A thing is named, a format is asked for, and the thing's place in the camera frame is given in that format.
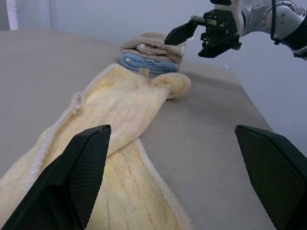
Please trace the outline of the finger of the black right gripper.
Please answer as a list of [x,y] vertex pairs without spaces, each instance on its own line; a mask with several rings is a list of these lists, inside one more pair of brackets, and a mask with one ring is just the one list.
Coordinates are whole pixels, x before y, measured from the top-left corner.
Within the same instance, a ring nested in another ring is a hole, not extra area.
[[164,40],[165,45],[177,46],[194,36],[198,23],[190,20],[188,23],[174,28]]
[[233,49],[239,50],[241,48],[240,36],[236,33],[222,35],[222,36],[209,36],[206,33],[201,35],[202,50],[198,53],[201,58],[215,58],[222,53]]

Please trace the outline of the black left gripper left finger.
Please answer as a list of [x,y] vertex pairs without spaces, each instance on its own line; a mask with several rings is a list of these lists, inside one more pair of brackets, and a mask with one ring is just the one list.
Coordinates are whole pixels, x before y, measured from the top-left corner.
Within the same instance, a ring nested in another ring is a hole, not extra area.
[[1,230],[85,230],[103,181],[111,126],[75,135]]

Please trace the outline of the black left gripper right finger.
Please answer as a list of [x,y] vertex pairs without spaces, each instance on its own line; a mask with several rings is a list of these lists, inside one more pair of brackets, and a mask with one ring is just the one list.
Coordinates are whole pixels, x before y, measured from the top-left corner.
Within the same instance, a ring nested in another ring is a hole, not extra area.
[[250,183],[276,230],[307,230],[307,157],[286,137],[237,125]]

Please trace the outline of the yellow fluffy towel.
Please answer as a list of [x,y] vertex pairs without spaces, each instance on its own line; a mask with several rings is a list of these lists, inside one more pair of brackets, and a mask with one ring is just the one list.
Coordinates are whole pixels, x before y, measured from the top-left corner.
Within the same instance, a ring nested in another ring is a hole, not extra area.
[[180,73],[153,79],[111,64],[0,178],[0,230],[42,171],[86,129],[111,126],[103,181],[85,230],[194,230],[140,136],[166,100],[191,86]]

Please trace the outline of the beige folded towel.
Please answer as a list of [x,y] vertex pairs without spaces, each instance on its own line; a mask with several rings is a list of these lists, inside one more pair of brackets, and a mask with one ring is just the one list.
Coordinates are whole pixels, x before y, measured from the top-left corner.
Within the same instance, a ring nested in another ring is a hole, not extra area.
[[148,31],[133,37],[121,45],[122,53],[130,53],[156,61],[173,62],[180,64],[184,57],[187,44],[177,46],[166,45],[166,34],[157,31]]

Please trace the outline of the blue folded towel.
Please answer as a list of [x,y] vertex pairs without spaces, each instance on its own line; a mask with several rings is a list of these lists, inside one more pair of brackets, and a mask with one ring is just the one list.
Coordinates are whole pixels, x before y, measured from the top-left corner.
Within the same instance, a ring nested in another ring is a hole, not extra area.
[[173,62],[153,60],[130,53],[122,54],[120,62],[130,70],[149,69],[152,74],[177,72],[179,69],[179,65]]

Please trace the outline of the white vertical pipe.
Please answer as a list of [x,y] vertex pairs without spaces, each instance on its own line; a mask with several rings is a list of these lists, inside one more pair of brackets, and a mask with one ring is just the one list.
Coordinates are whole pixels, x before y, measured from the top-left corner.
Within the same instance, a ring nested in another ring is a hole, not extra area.
[[6,0],[10,30],[18,30],[18,0]]

